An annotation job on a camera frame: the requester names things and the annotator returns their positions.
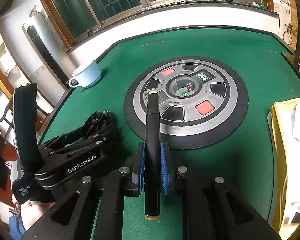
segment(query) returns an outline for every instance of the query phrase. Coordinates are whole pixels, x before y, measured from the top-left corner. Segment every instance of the metal screw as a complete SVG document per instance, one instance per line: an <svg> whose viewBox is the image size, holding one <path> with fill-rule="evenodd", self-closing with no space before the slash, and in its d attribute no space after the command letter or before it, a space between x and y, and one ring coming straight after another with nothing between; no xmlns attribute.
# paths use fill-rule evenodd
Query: metal screw
<svg viewBox="0 0 300 240"><path fill-rule="evenodd" d="M83 184L88 184L91 181L91 177L90 176L84 176L81 179Z"/></svg>
<svg viewBox="0 0 300 240"><path fill-rule="evenodd" d="M185 173L185 172L188 171L188 169L187 169L185 166L180 166L180 167L178 168L178 171L179 171L180 173Z"/></svg>
<svg viewBox="0 0 300 240"><path fill-rule="evenodd" d="M216 182L216 183L224 183L224 179L223 179L223 177L215 177L214 178L214 181Z"/></svg>
<svg viewBox="0 0 300 240"><path fill-rule="evenodd" d="M127 167L127 166L123 166L119 169L119 171L121 173L127 173L127 172L129 172L129 170L130 170L129 167Z"/></svg>

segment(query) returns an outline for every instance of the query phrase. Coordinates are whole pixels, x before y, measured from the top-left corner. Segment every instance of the digital display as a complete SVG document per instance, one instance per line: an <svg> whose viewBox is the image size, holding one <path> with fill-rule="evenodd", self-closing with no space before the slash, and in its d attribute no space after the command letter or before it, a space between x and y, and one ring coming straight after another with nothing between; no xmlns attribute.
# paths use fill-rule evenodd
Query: digital display
<svg viewBox="0 0 300 240"><path fill-rule="evenodd" d="M200 78L203 81L206 81L209 79L203 72L200 72L199 74L196 75L198 78Z"/></svg>

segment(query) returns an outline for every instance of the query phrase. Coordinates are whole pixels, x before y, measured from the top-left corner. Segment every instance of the black handle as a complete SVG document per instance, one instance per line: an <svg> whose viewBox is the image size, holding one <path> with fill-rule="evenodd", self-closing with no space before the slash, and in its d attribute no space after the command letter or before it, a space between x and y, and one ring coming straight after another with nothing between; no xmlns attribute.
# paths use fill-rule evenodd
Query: black handle
<svg viewBox="0 0 300 240"><path fill-rule="evenodd" d="M34 123L37 121L37 84L26 85L13 93L13 126L23 171L41 167Z"/></svg>
<svg viewBox="0 0 300 240"><path fill-rule="evenodd" d="M157 92L149 92L146 117L145 217L156 220L160 215L161 148Z"/></svg>

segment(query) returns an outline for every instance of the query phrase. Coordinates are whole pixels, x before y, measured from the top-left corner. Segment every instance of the red button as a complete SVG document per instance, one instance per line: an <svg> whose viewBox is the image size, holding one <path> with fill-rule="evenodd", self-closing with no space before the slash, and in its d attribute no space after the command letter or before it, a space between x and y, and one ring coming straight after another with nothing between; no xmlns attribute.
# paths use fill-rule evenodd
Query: red button
<svg viewBox="0 0 300 240"><path fill-rule="evenodd" d="M202 103L198 104L195 108L200 114L206 115L207 113L210 113L212 110L214 110L215 107L210 103L210 101L205 100Z"/></svg>
<svg viewBox="0 0 300 240"><path fill-rule="evenodd" d="M171 68L168 68L168 69L162 71L162 74L165 76L168 76L168 75L172 74L173 72L174 72L174 69L171 67Z"/></svg>

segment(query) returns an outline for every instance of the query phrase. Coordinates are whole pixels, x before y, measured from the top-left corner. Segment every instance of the person's hand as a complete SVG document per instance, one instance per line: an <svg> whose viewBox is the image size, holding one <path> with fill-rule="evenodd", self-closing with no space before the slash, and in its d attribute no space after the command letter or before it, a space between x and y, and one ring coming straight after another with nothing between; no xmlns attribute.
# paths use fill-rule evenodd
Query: person's hand
<svg viewBox="0 0 300 240"><path fill-rule="evenodd" d="M38 203L32 205L30 200L21 205L21 217L25 230L28 230L54 203Z"/></svg>

